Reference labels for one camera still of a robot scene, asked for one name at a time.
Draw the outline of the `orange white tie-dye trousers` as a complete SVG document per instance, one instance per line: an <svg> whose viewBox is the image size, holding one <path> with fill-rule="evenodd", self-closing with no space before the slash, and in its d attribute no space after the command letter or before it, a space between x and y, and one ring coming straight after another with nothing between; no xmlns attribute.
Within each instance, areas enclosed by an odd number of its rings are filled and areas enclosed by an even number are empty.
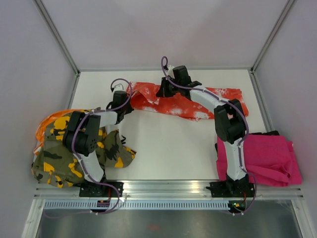
<svg viewBox="0 0 317 238"><path fill-rule="evenodd" d="M214 119L213 111L208 111L180 94L170 98L157 97L159 85L154 83L131 82L131 86L133 93L130 103L135 110L178 116L192 121Z"/></svg>

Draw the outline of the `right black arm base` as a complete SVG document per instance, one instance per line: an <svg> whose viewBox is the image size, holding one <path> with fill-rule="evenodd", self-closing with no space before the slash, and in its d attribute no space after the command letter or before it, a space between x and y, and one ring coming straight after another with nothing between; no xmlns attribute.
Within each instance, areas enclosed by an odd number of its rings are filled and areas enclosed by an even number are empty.
<svg viewBox="0 0 317 238"><path fill-rule="evenodd" d="M217 181L210 182L206 189L211 192L213 198L248 198L255 195L253 183L238 183L228 180Z"/></svg>

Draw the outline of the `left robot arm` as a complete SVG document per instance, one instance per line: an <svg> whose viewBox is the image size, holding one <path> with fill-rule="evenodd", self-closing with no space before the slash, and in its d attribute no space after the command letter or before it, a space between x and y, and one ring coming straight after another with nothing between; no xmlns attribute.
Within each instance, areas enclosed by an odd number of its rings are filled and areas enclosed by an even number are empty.
<svg viewBox="0 0 317 238"><path fill-rule="evenodd" d="M95 109L88 113L74 111L63 135L63 146L75 155L85 180L92 182L91 192L97 197L104 196L108 190L107 183L102 181L105 173L96 154L99 129L117 125L126 114L131 113L130 100L131 94L119 90L113 93L113 99L105 110Z"/></svg>

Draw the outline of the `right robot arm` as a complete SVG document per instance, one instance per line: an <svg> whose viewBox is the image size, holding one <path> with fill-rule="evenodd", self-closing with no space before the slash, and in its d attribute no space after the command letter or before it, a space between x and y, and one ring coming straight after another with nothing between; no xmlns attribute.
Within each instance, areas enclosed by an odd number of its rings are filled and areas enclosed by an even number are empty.
<svg viewBox="0 0 317 238"><path fill-rule="evenodd" d="M226 192L238 196L244 190L243 183L249 182L245 169L243 144L249 135L249 127L239 100L229 100L216 95L198 81L192 81L186 66L163 64L164 77L156 93L159 98L173 97L175 94L199 104L213 112L215 131L223 141L226 151L227 172Z"/></svg>

